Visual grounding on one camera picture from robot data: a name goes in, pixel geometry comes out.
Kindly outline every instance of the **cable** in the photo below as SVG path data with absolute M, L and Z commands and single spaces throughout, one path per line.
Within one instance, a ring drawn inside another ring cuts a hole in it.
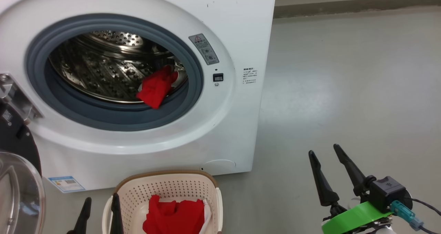
M 436 209 L 434 206 L 431 206 L 430 204 L 425 203 L 424 201 L 420 201 L 420 200 L 413 199 L 413 198 L 409 198 L 409 197 L 405 197 L 405 199 L 409 199 L 409 200 L 412 200 L 412 201 L 418 202 L 418 203 L 420 203 L 420 204 L 423 204 L 423 205 L 427 206 L 428 208 L 434 210 L 435 212 L 437 212 L 438 215 L 441 216 L 441 211 L 440 211 L 440 210 Z
M 436 233 L 436 232 L 433 232 L 433 231 L 429 231 L 428 229 L 426 229 L 426 228 L 424 228 L 422 226 L 419 226 L 419 229 L 421 231 L 424 231 L 424 232 L 429 233 L 429 234 L 439 234 L 439 233 Z

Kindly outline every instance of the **metal bracket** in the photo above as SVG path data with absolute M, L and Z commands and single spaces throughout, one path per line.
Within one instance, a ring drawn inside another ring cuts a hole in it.
M 35 118 L 42 117 L 35 105 L 9 74 L 0 74 L 0 100 L 17 111 L 26 125 Z

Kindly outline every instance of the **stainless steel drum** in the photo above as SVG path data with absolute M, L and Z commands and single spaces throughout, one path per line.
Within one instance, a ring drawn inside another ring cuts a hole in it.
M 139 35 L 94 31 L 65 41 L 49 56 L 58 74 L 76 90 L 100 100 L 133 104 L 142 80 L 170 64 L 178 72 L 169 95 L 187 82 L 171 52 Z

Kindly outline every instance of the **washing machine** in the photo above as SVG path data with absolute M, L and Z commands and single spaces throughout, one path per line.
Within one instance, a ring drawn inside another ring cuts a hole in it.
M 0 0 L 0 98 L 28 124 L 43 177 L 65 193 L 149 171 L 251 171 L 273 9 L 274 0 Z M 175 78 L 154 109 L 136 96 L 164 66 Z M 0 118 L 14 126 L 8 112 Z

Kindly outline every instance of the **beige plastic basket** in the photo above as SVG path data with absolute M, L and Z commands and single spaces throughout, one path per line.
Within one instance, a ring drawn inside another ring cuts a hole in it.
M 131 176 L 115 189 L 120 196 L 124 234 L 145 234 L 142 224 L 148 213 L 148 201 L 159 195 L 162 202 L 197 199 L 208 201 L 211 219 L 205 234 L 222 232 L 222 195 L 214 178 L 202 171 L 162 171 Z M 104 207 L 103 234 L 110 232 L 112 196 Z

